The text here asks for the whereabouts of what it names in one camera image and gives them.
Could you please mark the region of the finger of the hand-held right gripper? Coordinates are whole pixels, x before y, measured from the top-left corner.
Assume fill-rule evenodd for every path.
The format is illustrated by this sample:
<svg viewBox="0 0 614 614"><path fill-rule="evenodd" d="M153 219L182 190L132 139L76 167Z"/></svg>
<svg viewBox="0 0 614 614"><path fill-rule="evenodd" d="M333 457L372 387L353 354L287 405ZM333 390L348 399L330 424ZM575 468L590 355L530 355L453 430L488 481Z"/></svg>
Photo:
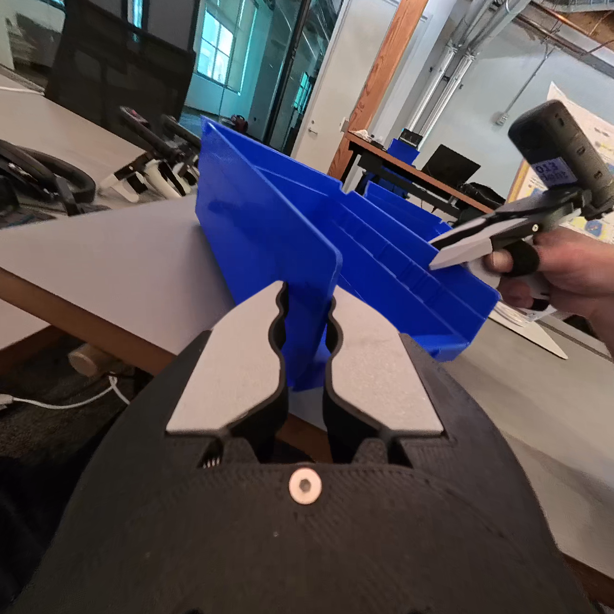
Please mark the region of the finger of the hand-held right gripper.
<svg viewBox="0 0 614 614"><path fill-rule="evenodd" d="M437 249L438 253L429 264L430 270L441 270L479 260L493 250L491 237L482 233L464 237Z"/></svg>
<svg viewBox="0 0 614 614"><path fill-rule="evenodd" d="M532 219L542 216L542 207L537 201L514 201L496 209L494 212L469 220L448 232L430 240L429 244L437 250L472 239L483 231L490 236L492 232L501 232L503 224L520 219Z"/></svg>

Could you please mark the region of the wooden pillar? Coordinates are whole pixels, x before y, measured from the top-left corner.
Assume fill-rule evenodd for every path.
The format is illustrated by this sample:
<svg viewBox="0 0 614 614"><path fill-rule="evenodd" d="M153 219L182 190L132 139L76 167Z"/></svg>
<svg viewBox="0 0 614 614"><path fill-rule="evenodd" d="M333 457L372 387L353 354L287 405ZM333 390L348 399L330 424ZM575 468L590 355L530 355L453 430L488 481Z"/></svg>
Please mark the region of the wooden pillar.
<svg viewBox="0 0 614 614"><path fill-rule="evenodd" d="M352 167L348 133L350 130L369 128L406 46L418 27L426 4L427 1L399 2L356 105L349 119L342 120L340 125L342 139L328 168L329 176L345 182L343 174Z"/></svg>

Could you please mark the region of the spare hand-held gripper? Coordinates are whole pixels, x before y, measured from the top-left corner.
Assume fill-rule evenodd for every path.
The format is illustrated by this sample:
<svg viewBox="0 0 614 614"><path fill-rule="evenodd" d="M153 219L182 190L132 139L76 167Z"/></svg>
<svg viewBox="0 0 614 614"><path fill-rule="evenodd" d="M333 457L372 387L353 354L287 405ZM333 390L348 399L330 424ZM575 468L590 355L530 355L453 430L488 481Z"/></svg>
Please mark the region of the spare hand-held gripper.
<svg viewBox="0 0 614 614"><path fill-rule="evenodd" d="M108 175L97 186L98 193L113 190L130 203L136 204L147 191L152 191L166 199L187 196L190 185L175 173L176 165L185 160L185 152L175 143L155 134L150 123L127 106L120 106L119 121L132 133L141 138L146 149L133 161Z"/></svg>
<svg viewBox="0 0 614 614"><path fill-rule="evenodd" d="M200 173L198 171L201 152L201 139L170 115L163 114L160 118L164 134L171 138L169 145L178 150L175 161L170 162L174 176L189 194L196 188Z"/></svg>

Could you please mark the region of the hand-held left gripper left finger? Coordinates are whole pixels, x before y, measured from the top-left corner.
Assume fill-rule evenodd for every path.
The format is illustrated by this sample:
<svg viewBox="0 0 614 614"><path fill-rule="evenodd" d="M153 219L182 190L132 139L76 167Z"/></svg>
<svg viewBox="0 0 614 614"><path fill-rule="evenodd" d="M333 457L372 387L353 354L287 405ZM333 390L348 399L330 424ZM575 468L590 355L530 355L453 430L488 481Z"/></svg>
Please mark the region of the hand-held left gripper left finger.
<svg viewBox="0 0 614 614"><path fill-rule="evenodd" d="M200 463L221 463L227 443L247 441L267 459L288 416L288 284L277 280L234 307L208 331L203 350L166 425L166 434L206 439Z"/></svg>

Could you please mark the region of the small blue bin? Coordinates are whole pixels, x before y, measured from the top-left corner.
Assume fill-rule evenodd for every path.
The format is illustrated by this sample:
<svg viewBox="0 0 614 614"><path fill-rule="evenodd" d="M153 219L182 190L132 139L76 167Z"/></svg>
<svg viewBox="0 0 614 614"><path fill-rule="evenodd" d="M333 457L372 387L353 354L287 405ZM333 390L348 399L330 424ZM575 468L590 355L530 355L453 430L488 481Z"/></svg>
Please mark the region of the small blue bin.
<svg viewBox="0 0 614 614"><path fill-rule="evenodd" d="M387 154L401 162L414 166L415 160L419 155L419 150L402 139L393 139L386 150Z"/></svg>

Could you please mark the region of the white door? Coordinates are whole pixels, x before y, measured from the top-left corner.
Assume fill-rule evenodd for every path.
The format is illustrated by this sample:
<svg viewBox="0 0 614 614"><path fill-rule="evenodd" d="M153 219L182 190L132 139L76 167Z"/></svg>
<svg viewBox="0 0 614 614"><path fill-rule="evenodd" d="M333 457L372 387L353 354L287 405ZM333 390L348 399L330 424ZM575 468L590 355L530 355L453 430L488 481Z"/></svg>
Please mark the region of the white door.
<svg viewBox="0 0 614 614"><path fill-rule="evenodd" d="M398 1L343 1L290 156L327 173Z"/></svg>

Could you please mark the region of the pale cylinder under table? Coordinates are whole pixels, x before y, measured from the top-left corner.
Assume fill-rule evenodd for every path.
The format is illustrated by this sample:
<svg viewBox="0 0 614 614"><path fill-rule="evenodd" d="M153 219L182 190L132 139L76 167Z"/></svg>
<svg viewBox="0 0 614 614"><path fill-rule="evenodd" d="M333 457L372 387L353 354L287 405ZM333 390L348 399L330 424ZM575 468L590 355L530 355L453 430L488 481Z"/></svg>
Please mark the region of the pale cylinder under table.
<svg viewBox="0 0 614 614"><path fill-rule="evenodd" d="M108 352L88 343L72 350L67 359L76 372L87 378L101 378L120 364Z"/></svg>

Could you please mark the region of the wood-edged background desk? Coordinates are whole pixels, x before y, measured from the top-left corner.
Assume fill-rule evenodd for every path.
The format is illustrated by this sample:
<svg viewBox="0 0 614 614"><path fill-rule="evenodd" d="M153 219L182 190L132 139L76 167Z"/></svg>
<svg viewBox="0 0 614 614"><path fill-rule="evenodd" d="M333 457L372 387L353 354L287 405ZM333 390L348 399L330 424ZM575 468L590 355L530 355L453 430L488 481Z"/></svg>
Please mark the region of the wood-edged background desk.
<svg viewBox="0 0 614 614"><path fill-rule="evenodd" d="M340 180L346 183L354 165L375 177L384 179L405 192L431 205L435 210L443 211L458 219L464 209L479 211L479 215L489 214L493 210L475 199L464 195L455 188L419 171L415 167L398 160L388 152L378 149L369 141L353 134L345 133L342 142L348 145L349 162L343 168Z"/></svg>

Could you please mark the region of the printed instruction sheet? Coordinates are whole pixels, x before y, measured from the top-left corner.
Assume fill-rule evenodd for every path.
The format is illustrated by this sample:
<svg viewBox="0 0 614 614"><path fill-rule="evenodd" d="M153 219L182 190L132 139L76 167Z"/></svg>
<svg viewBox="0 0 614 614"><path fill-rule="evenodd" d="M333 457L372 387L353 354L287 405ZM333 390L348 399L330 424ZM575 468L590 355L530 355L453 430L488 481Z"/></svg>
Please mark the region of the printed instruction sheet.
<svg viewBox="0 0 614 614"><path fill-rule="evenodd" d="M572 101L553 82L551 82L549 86L547 100L559 100L563 102L612 174L613 125ZM545 186L541 182L539 176L530 169L525 161L522 162L519 167L519 172L512 187L513 189L508 196L509 201L511 201L512 196L515 198L524 198L545 191ZM583 216L578 216L564 223L564 227L587 236L592 236L599 241L613 244L612 212L605 214L601 219L597 220L588 220Z"/></svg>

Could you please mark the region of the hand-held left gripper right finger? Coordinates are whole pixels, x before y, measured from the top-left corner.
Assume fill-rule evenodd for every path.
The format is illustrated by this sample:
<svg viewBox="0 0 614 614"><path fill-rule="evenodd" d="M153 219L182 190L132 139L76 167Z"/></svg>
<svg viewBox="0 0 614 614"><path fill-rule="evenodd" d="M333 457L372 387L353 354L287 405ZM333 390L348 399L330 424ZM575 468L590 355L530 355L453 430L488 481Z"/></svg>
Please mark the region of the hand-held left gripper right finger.
<svg viewBox="0 0 614 614"><path fill-rule="evenodd" d="M322 414L335 463L377 440L384 462L439 448L444 426L401 333L373 307L335 288L328 312Z"/></svg>

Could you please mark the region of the black laptop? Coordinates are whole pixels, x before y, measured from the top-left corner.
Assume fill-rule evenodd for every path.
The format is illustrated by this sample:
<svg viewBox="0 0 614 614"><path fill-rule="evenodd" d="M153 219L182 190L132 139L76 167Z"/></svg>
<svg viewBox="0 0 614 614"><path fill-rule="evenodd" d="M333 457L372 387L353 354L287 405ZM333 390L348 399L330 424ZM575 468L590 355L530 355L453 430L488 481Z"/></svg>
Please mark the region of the black laptop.
<svg viewBox="0 0 614 614"><path fill-rule="evenodd" d="M450 188L460 190L480 168L480 164L440 144L421 171Z"/></svg>

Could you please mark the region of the person's right hand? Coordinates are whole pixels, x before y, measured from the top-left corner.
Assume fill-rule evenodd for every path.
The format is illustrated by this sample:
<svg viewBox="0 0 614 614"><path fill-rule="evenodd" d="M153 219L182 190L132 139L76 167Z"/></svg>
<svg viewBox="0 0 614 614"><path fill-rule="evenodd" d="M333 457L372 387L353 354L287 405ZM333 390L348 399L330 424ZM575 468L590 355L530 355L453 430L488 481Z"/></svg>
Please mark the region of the person's right hand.
<svg viewBox="0 0 614 614"><path fill-rule="evenodd" d="M613 245L557 227L535 235L533 248L557 310L587 319L601 304L613 305Z"/></svg>

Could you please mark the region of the black monitor back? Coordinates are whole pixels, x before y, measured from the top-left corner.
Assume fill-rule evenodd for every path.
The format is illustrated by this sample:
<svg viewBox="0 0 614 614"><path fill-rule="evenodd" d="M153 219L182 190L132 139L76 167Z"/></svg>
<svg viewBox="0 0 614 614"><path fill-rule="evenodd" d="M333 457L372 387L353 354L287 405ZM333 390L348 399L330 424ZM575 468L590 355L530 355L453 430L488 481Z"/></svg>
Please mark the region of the black monitor back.
<svg viewBox="0 0 614 614"><path fill-rule="evenodd" d="M161 136L162 115L180 118L195 58L193 50L145 33L91 1L66 1L44 96L145 149L120 108L136 111Z"/></svg>

